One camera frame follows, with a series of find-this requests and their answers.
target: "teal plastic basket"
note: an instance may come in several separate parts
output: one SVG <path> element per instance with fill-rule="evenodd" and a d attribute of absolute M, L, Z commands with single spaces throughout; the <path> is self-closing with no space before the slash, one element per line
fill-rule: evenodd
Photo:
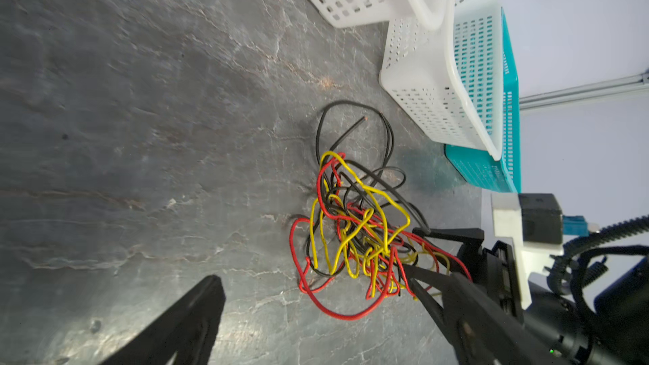
<path fill-rule="evenodd" d="M 474 186 L 495 192 L 521 192 L 521 114 L 519 78 L 502 12 L 503 49 L 503 139 L 502 158 L 494 161 L 486 151 L 447 145 L 446 155 L 453 166 Z"/>

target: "black wire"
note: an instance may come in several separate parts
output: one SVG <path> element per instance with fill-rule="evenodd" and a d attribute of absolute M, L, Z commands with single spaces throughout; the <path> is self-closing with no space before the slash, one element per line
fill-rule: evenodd
<path fill-rule="evenodd" d="M 409 242 L 404 242 L 404 247 L 406 247 L 406 250 L 402 251 L 401 253 L 417 252 L 415 247 L 413 247 Z M 415 262 L 413 263 L 413 265 L 417 265 L 418 261 L 419 261 L 419 255 L 417 254 L 417 256 L 415 257 Z"/>
<path fill-rule="evenodd" d="M 374 202 L 369 197 L 369 194 L 365 191 L 365 189 L 362 189 L 362 188 L 358 187 L 358 183 L 353 181 L 344 172 L 341 172 L 340 176 L 344 177 L 347 180 L 347 182 L 350 183 L 350 185 L 348 186 L 348 189 L 345 191 L 345 194 L 343 195 L 343 205 L 345 205 L 345 211 L 347 211 L 347 209 L 346 209 L 346 207 L 347 207 L 347 196 L 349 195 L 349 192 L 352 191 L 352 189 L 353 189 L 354 192 L 358 193 L 359 198 L 366 201 L 369 204 L 369 206 L 374 206 L 374 210 L 377 209 L 377 207 L 374 205 Z"/>
<path fill-rule="evenodd" d="M 578 237 L 563 245 L 563 255 L 554 259 L 554 265 L 548 274 L 548 288 L 556 294 L 569 294 L 571 291 L 563 284 L 564 276 L 570 266 L 572 257 L 607 242 L 625 239 L 649 231 L 649 216 L 641 216 L 603 228 L 599 233 L 587 237 Z"/>
<path fill-rule="evenodd" d="M 306 235 L 306 242 L 304 243 L 304 255 L 309 257 L 309 261 L 311 261 L 311 264 L 310 264 L 311 269 L 313 269 L 313 271 L 316 272 L 320 276 L 327 277 L 327 278 L 335 277 L 339 273 L 343 272 L 343 270 L 345 269 L 344 265 L 342 265 L 340 268 L 338 268 L 333 273 L 326 273 L 326 272 L 322 272 L 322 271 L 320 271 L 318 269 L 315 269 L 315 267 L 313 265 L 313 259 L 311 259 L 311 234 Z"/>
<path fill-rule="evenodd" d="M 360 255 L 365 255 L 365 252 L 367 252 L 367 249 L 369 246 L 367 245 L 367 242 L 365 241 L 365 238 L 360 236 L 360 234 L 357 234 L 356 237 L 352 239 L 352 242 L 354 243 L 354 246 L 356 246 L 356 251 L 360 253 Z"/>
<path fill-rule="evenodd" d="M 329 147 L 329 151 L 333 151 L 334 149 L 336 149 L 336 147 L 337 147 L 338 145 L 340 145 L 340 143 L 343 142 L 343 140 L 345 140 L 345 138 L 347 138 L 348 135 L 352 134 L 352 131 L 354 131 L 358 126 L 360 126 L 362 123 L 364 123 L 364 122 L 366 122 L 366 121 L 367 121 L 367 117 L 365 117 L 365 116 L 359 118 L 358 121 L 357 121 L 356 123 L 354 123 L 353 126 L 349 127 L 349 128 L 347 129 L 347 131 L 346 131 L 345 133 L 343 133 L 343 134 L 340 136 L 340 138 L 338 138 L 338 139 L 336 140 L 336 142 L 334 142 L 334 145 L 332 145 L 331 147 Z"/>
<path fill-rule="evenodd" d="M 395 186 L 393 186 L 392 189 L 399 189 L 401 186 L 404 185 L 404 183 L 406 182 L 406 173 L 401 168 L 399 168 L 398 166 L 382 166 L 381 168 L 375 169 L 372 172 L 377 174 L 379 172 L 383 172 L 383 171 L 387 171 L 387 170 L 397 171 L 398 173 L 403 175 L 403 179 L 401 179 L 401 182 L 399 182 Z M 367 175 L 363 176 L 360 179 L 361 179 L 361 181 L 364 181 L 365 179 L 367 179 Z"/>
<path fill-rule="evenodd" d="M 362 107 L 363 109 L 370 110 L 374 113 L 376 113 L 381 120 L 383 121 L 385 125 L 385 131 L 387 133 L 387 146 L 385 147 L 385 155 L 383 158 L 383 164 L 381 166 L 387 166 L 387 162 L 390 160 L 390 157 L 392 156 L 392 153 L 394 151 L 394 131 L 392 130 L 392 126 L 390 126 L 390 123 L 387 121 L 387 118 L 381 113 L 379 110 L 375 109 L 372 106 L 358 103 L 357 101 L 352 101 L 352 100 L 338 100 L 334 101 L 332 103 L 329 103 L 324 107 L 322 110 L 322 115 L 320 116 L 320 123 L 318 124 L 318 129 L 315 132 L 315 161 L 318 165 L 320 165 L 320 133 L 322 132 L 322 125 L 325 122 L 325 116 L 331 110 L 333 107 L 336 107 L 338 105 L 350 105 L 350 106 L 356 106 L 356 107 Z"/>
<path fill-rule="evenodd" d="M 337 209 L 343 209 L 345 211 L 345 214 L 347 216 L 350 216 L 351 213 L 349 212 L 349 209 L 348 209 L 348 206 L 347 206 L 347 203 L 346 203 L 346 196 L 347 196 L 348 192 L 351 191 L 351 187 L 346 187 L 346 186 L 333 187 L 327 192 L 325 197 L 329 198 L 330 195 L 336 194 L 336 191 L 342 191 L 342 190 L 345 190 L 345 194 L 343 195 L 343 199 L 342 199 L 343 206 L 342 207 L 340 207 L 338 205 L 335 205 L 335 206 L 336 206 Z M 371 205 L 374 204 L 370 199 L 368 199 L 364 195 L 362 195 L 362 196 L 363 196 L 363 199 L 366 200 L 368 203 L 370 203 Z"/>

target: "yellow wire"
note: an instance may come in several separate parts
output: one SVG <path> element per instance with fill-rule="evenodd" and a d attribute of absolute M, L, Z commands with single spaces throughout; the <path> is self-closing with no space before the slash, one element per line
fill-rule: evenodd
<path fill-rule="evenodd" d="M 318 199 L 313 201 L 311 207 L 311 216 L 309 217 L 309 235 L 311 236 L 311 249 L 313 250 L 313 267 L 318 269 L 318 254 L 315 250 L 315 237 L 313 236 L 313 215 L 315 214 L 315 206 L 318 204 Z"/>
<path fill-rule="evenodd" d="M 394 239 L 399 235 L 399 233 L 401 231 L 403 231 L 404 229 L 406 229 L 410 225 L 410 215 L 406 212 L 406 210 L 403 207 L 401 207 L 399 204 L 395 203 L 394 200 L 387 193 L 385 193 L 384 191 L 381 191 L 380 189 L 376 189 L 374 187 L 370 187 L 370 186 L 365 185 L 361 181 L 361 179 L 356 175 L 356 173 L 352 170 L 352 168 L 350 168 L 347 165 L 345 160 L 342 159 L 340 157 L 340 155 L 336 154 L 335 152 L 327 151 L 322 155 L 322 158 L 320 159 L 320 168 L 322 168 L 322 164 L 324 163 L 324 161 L 325 161 L 324 159 L 326 157 L 332 157 L 332 158 L 335 158 L 336 160 L 338 160 L 340 165 L 343 166 L 345 168 L 345 170 L 347 170 L 347 172 L 349 172 L 349 174 L 354 177 L 354 179 L 356 180 L 356 182 L 358 182 L 359 185 L 361 185 L 361 188 L 368 192 L 369 197 L 372 199 L 372 201 L 374 202 L 375 206 L 378 209 L 379 214 L 381 215 L 381 221 L 383 222 L 383 228 L 385 229 L 385 231 L 383 232 L 383 238 L 384 238 L 383 253 L 385 255 L 389 255 L 390 250 L 389 250 L 388 246 L 394 241 Z M 383 196 L 388 201 L 388 203 L 390 203 L 392 206 L 394 206 L 397 210 L 399 210 L 406 217 L 406 223 L 403 224 L 398 229 L 396 229 L 389 239 L 388 239 L 388 236 L 387 236 L 387 234 L 388 234 L 388 231 L 387 231 L 387 219 L 385 217 L 385 213 L 384 213 L 383 209 L 380 207 L 380 204 L 378 203 L 377 199 L 374 197 L 374 193 L 376 193 L 376 194 L 378 194 L 380 196 Z"/>
<path fill-rule="evenodd" d="M 338 215 L 339 216 L 344 216 L 345 218 L 341 218 L 340 220 L 346 221 L 346 225 L 344 228 L 340 229 L 340 235 L 341 235 L 341 243 L 336 251 L 336 257 L 334 259 L 334 264 L 331 264 L 330 258 L 329 258 L 329 248 L 327 244 L 327 240 L 325 237 L 324 233 L 324 223 L 323 220 L 325 219 L 325 215 L 323 211 L 320 211 L 320 239 L 322 240 L 322 245 L 324 246 L 324 254 L 327 260 L 327 266 L 329 267 L 329 273 L 333 274 L 338 267 L 338 262 L 340 261 L 340 255 L 344 253 L 344 261 L 345 261 L 345 267 L 347 269 L 347 272 L 349 273 L 350 277 L 353 279 L 356 279 L 360 276 L 361 270 L 363 271 L 363 275 L 367 276 L 370 278 L 370 296 L 374 297 L 376 295 L 377 291 L 377 277 L 378 277 L 378 270 L 379 270 L 379 260 L 378 256 L 383 255 L 383 256 L 389 256 L 390 250 L 389 246 L 394 240 L 398 237 L 398 235 L 406 229 L 410 225 L 410 215 L 408 212 L 398 203 L 396 203 L 390 195 L 385 193 L 385 191 L 382 191 L 380 189 L 371 187 L 366 185 L 361 181 L 361 179 L 356 175 L 356 173 L 353 171 L 352 168 L 350 168 L 347 163 L 335 152 L 333 151 L 328 151 L 325 152 L 322 155 L 322 158 L 320 160 L 320 168 L 323 166 L 323 163 L 326 158 L 331 157 L 334 158 L 338 161 L 338 163 L 345 168 L 345 170 L 352 175 L 354 180 L 358 183 L 358 185 L 363 189 L 364 191 L 367 192 L 368 196 L 371 198 L 372 202 L 374 202 L 374 205 L 376 206 L 376 210 L 374 208 L 368 208 L 365 211 L 362 212 L 362 216 L 357 216 L 355 213 L 352 214 L 351 216 L 348 216 L 345 213 L 345 205 L 342 201 L 342 199 L 336 195 L 336 194 L 330 194 L 329 195 L 329 200 L 334 201 L 340 209 L 338 210 Z M 322 179 L 322 183 L 324 185 L 325 191 L 329 192 L 329 185 L 326 180 Z M 382 207 L 380 207 L 380 204 L 378 203 L 375 195 L 378 195 L 380 197 L 383 197 L 387 200 L 387 202 L 392 205 L 394 208 L 396 208 L 399 212 L 401 212 L 405 218 L 406 218 L 406 223 L 403 224 L 402 226 L 398 227 L 392 235 L 389 235 L 389 232 L 386 230 L 387 229 L 387 219 L 385 217 L 385 212 Z M 313 202 L 312 208 L 311 208 L 311 216 L 309 220 L 309 233 L 311 236 L 311 247 L 313 249 L 313 267 L 318 268 L 318 261 L 317 261 L 317 253 L 315 250 L 315 238 L 313 236 L 313 216 L 315 215 L 315 207 L 319 203 L 318 199 L 316 199 Z M 375 213 L 379 215 L 382 221 L 383 225 L 383 237 L 379 237 L 375 231 L 373 231 L 374 228 L 377 227 L 375 224 L 371 224 L 369 221 L 372 220 L 372 218 L 375 216 Z M 351 228 L 352 221 L 357 220 L 359 224 L 357 224 L 356 228 L 353 230 L 352 233 L 348 234 L 349 229 Z M 367 231 L 367 235 L 363 236 L 363 242 L 369 244 L 367 250 L 363 255 L 359 255 L 358 250 L 356 249 L 356 245 L 354 245 L 351 240 L 356 237 L 359 232 L 364 229 Z M 414 253 L 408 254 L 407 256 L 401 258 L 401 261 L 403 263 L 412 263 L 414 260 L 416 260 L 418 254 L 426 254 L 426 255 L 434 255 L 436 257 L 441 258 L 444 260 L 444 262 L 447 264 L 447 274 L 450 272 L 450 261 L 449 258 L 442 253 L 438 253 L 436 251 L 428 251 L 424 249 L 423 251 L 416 251 Z M 352 271 L 351 268 L 351 263 L 349 256 L 352 255 L 354 259 L 356 260 L 356 271 Z M 400 285 L 401 287 L 405 288 L 405 285 L 401 284 L 400 282 L 397 282 L 393 279 L 386 279 L 385 280 L 385 287 L 389 288 L 389 292 L 392 293 L 395 288 L 397 288 L 397 285 Z"/>

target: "black cable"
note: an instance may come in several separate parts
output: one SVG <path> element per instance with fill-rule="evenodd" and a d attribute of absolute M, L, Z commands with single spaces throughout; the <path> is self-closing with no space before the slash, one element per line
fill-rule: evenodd
<path fill-rule="evenodd" d="M 322 271 L 320 271 L 320 270 L 318 270 L 318 269 L 315 269 L 315 267 L 314 267 L 314 265 L 313 265 L 313 259 L 311 259 L 311 234 L 307 234 L 307 235 L 306 235 L 306 242 L 304 243 L 304 255 L 306 255 L 307 257 L 309 257 L 309 261 L 311 261 L 311 264 L 310 264 L 311 269 L 312 269 L 314 272 L 316 272 L 318 275 L 320 275 L 320 276 L 323 276 L 323 277 L 326 277 L 326 278 L 329 278 L 329 277 L 336 277 L 336 275 L 338 275 L 339 273 L 343 272 L 343 270 L 345 269 L 345 266 L 344 266 L 344 265 L 342 265 L 340 268 L 338 268 L 338 269 L 337 269 L 335 272 L 333 272 L 333 273 L 326 273 L 326 272 L 322 272 Z"/>
<path fill-rule="evenodd" d="M 608 272 L 608 266 L 605 265 L 606 257 L 601 262 L 593 263 L 586 269 L 585 275 L 583 276 L 583 286 L 587 287 L 591 283 L 595 282 L 597 279 L 600 279 L 606 272 Z"/>
<path fill-rule="evenodd" d="M 570 289 L 563 284 L 563 279 L 573 257 L 607 242 L 625 239 L 647 231 L 649 231 L 649 216 L 642 216 L 610 225 L 599 233 L 593 233 L 588 237 L 580 237 L 565 243 L 563 245 L 563 255 L 555 258 L 554 265 L 548 275 L 548 287 L 556 294 L 565 295 L 570 293 Z"/>
<path fill-rule="evenodd" d="M 335 150 L 336 147 L 337 147 L 338 145 L 340 145 L 340 143 L 343 142 L 343 141 L 345 140 L 345 138 L 347 138 L 348 135 L 352 134 L 352 131 L 354 131 L 358 126 L 360 126 L 362 123 L 364 123 L 364 122 L 366 122 L 366 121 L 367 121 L 367 117 L 365 117 L 365 116 L 359 118 L 358 121 L 357 121 L 356 123 L 354 123 L 354 125 L 352 125 L 351 127 L 349 127 L 349 128 L 347 129 L 347 131 L 346 131 L 345 133 L 343 133 L 343 134 L 340 136 L 340 138 L 338 138 L 338 139 L 336 140 L 336 142 L 334 142 L 334 145 L 332 145 L 331 147 L 329 147 L 329 151 L 333 151 L 333 150 Z"/>
<path fill-rule="evenodd" d="M 369 194 L 364 189 L 358 187 L 358 184 L 356 182 L 354 182 L 349 176 L 347 176 L 347 174 L 345 174 L 344 172 L 340 172 L 340 176 L 342 176 L 350 184 L 348 187 L 338 187 L 338 189 L 341 189 L 341 190 L 346 189 L 345 194 L 343 195 L 343 199 L 342 199 L 343 200 L 343 206 L 345 208 L 346 213 L 348 213 L 348 210 L 347 210 L 347 196 L 348 196 L 349 192 L 352 192 L 352 191 L 358 193 L 358 195 L 363 200 L 366 200 L 370 205 L 374 204 L 372 202 L 372 200 L 369 198 Z"/>
<path fill-rule="evenodd" d="M 399 182 L 396 185 L 392 186 L 392 189 L 399 189 L 401 186 L 404 185 L 404 183 L 406 182 L 406 173 L 401 168 L 399 168 L 398 166 L 382 166 L 381 168 L 375 169 L 372 172 L 377 174 L 379 172 L 383 172 L 383 171 L 387 171 L 387 170 L 397 171 L 398 173 L 403 175 L 403 179 L 401 179 L 401 182 Z M 367 179 L 367 175 L 363 176 L 360 179 L 361 179 L 361 181 L 364 181 L 365 179 Z"/>
<path fill-rule="evenodd" d="M 363 109 L 370 110 L 370 111 L 374 112 L 375 114 L 377 114 L 381 118 L 381 121 L 383 121 L 383 124 L 385 126 L 385 133 L 386 133 L 386 136 L 387 136 L 387 140 L 386 140 L 386 145 L 385 145 L 385 153 L 384 153 L 384 157 L 383 157 L 383 163 L 381 164 L 380 168 L 387 166 L 387 163 L 390 160 L 390 157 L 392 156 L 392 153 L 394 152 L 394 131 L 392 130 L 392 126 L 387 121 L 387 118 L 385 118 L 383 113 L 381 113 L 381 111 L 377 110 L 376 108 L 374 108 L 372 106 L 362 104 L 362 103 L 358 103 L 357 101 L 352 101 L 352 100 L 334 101 L 334 102 L 329 103 L 328 105 L 326 105 L 324 107 L 324 109 L 322 110 L 322 115 L 320 116 L 320 122 L 318 124 L 317 131 L 315 132 L 315 161 L 318 164 L 318 166 L 320 166 L 320 134 L 322 132 L 322 125 L 325 122 L 324 119 L 325 119 L 327 113 L 329 112 L 329 110 L 331 110 L 333 107 L 336 107 L 338 105 L 350 105 L 350 106 L 355 106 L 355 107 L 361 107 Z M 352 127 L 356 128 L 359 125 L 360 125 L 360 123 L 356 122 Z"/>
<path fill-rule="evenodd" d="M 415 247 L 413 247 L 409 242 L 404 242 L 404 247 L 406 248 L 406 251 L 399 251 L 399 249 L 397 248 L 396 252 L 400 252 L 400 253 L 417 252 Z M 412 263 L 412 265 L 417 266 L 418 262 L 419 262 L 419 255 L 417 254 L 415 256 L 415 261 Z"/>

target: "stacked baskets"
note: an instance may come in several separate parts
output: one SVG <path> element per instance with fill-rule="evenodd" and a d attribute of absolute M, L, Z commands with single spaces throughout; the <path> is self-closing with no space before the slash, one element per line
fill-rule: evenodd
<path fill-rule="evenodd" d="M 498 0 L 311 1 L 335 27 L 391 20 L 384 89 L 448 144 L 467 182 L 520 191 L 518 81 Z"/>

